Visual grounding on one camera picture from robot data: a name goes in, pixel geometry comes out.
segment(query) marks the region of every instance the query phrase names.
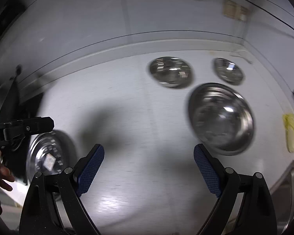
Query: metal surface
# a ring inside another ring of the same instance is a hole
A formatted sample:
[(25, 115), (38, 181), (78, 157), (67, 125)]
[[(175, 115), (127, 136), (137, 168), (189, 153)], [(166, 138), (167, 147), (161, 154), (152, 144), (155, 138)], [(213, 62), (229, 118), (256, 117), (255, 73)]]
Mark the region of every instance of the metal surface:
[(259, 172), (257, 172), (257, 173), (256, 173), (256, 177), (258, 177), (259, 179), (262, 179), (262, 174), (259, 173)]
[(71, 167), (67, 167), (67, 168), (65, 168), (64, 173), (70, 174), (72, 171), (73, 171), (73, 169)]
[(244, 79), (242, 70), (233, 62), (224, 59), (216, 58), (213, 60), (213, 67), (217, 76), (232, 85), (239, 85)]
[(65, 143), (56, 130), (38, 135), (30, 146), (26, 159), (27, 178), (36, 172), (44, 175), (61, 173), (68, 165)]
[(176, 57), (159, 57), (150, 63), (149, 70), (166, 87), (185, 87), (191, 82), (190, 66)]
[(234, 172), (234, 170), (232, 168), (225, 168), (225, 172), (226, 173), (229, 173), (229, 174), (232, 174)]
[(277, 218), (278, 235), (288, 227), (294, 217), (294, 162), (270, 189)]
[(39, 178), (39, 177), (41, 176), (41, 174), (42, 174), (42, 173), (41, 173), (40, 171), (39, 171), (39, 172), (36, 172), (36, 173), (35, 173), (35, 177), (36, 177), (36, 178)]
[(3, 164), (3, 157), (0, 156), (0, 164)]
[(197, 137), (219, 154), (239, 154), (253, 139), (255, 127), (247, 102), (225, 85), (197, 87), (190, 97), (188, 114)]

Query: human hand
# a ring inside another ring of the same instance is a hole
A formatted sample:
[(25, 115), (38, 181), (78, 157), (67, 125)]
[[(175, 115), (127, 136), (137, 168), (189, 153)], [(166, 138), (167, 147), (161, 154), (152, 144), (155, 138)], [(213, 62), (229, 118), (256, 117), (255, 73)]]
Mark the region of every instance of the human hand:
[(0, 164), (0, 187), (7, 191), (12, 191), (13, 188), (9, 184), (7, 184), (4, 180), (9, 182), (14, 182), (15, 178), (7, 167), (4, 167), (2, 164)]

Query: textured rubber pad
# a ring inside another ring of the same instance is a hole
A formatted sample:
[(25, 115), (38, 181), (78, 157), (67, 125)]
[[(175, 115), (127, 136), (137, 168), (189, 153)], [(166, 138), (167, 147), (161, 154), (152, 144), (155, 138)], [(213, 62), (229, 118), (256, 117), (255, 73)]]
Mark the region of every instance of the textured rubber pad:
[(83, 193), (87, 193), (90, 185), (92, 184), (94, 177), (99, 170), (101, 163), (103, 162), (105, 151), (102, 145), (99, 145), (96, 152), (90, 158), (85, 165), (83, 171), (77, 178), (76, 195), (80, 197)]
[(222, 194), (220, 179), (199, 145), (194, 148), (194, 159), (209, 191), (219, 198)]

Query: metal bowl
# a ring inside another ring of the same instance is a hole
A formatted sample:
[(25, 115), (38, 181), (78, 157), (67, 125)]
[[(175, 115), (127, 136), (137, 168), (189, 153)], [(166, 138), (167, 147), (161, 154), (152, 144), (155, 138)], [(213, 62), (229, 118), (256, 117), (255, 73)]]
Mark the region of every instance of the metal bowl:
[(185, 87), (191, 82), (190, 66), (176, 57), (159, 57), (150, 63), (149, 70), (166, 87)]
[(250, 145), (254, 119), (244, 98), (218, 83), (196, 88), (188, 104), (191, 125), (197, 137), (222, 155), (236, 155)]
[(233, 62), (216, 58), (213, 60), (213, 67), (217, 76), (232, 85), (239, 85), (244, 79), (242, 70)]
[(61, 173), (68, 165), (67, 136), (54, 130), (39, 134), (32, 142), (26, 159), (26, 173), (29, 181), (38, 171), (44, 175)]

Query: yellow sponge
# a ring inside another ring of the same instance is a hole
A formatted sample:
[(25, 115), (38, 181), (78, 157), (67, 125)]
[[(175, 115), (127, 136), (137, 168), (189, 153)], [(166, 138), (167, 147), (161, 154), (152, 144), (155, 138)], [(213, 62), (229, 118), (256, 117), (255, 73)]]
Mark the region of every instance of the yellow sponge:
[(283, 115), (283, 123), (286, 134), (286, 145), (290, 153), (294, 153), (294, 114)]

